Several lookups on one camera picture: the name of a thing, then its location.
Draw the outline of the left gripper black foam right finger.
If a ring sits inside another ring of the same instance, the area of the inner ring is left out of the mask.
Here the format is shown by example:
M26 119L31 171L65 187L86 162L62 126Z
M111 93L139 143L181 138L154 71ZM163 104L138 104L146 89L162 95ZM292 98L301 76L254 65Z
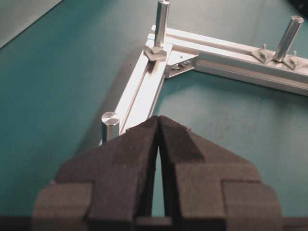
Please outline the left gripper black foam right finger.
M250 161L160 116L165 214L176 224L281 224L276 192Z

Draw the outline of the left gripper black foam left finger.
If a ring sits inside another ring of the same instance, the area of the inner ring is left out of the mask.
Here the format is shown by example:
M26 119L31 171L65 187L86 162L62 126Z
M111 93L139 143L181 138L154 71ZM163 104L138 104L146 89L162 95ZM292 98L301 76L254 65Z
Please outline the left gripper black foam left finger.
M157 116L60 166L36 199L35 218L90 219L131 224L150 215L158 149Z

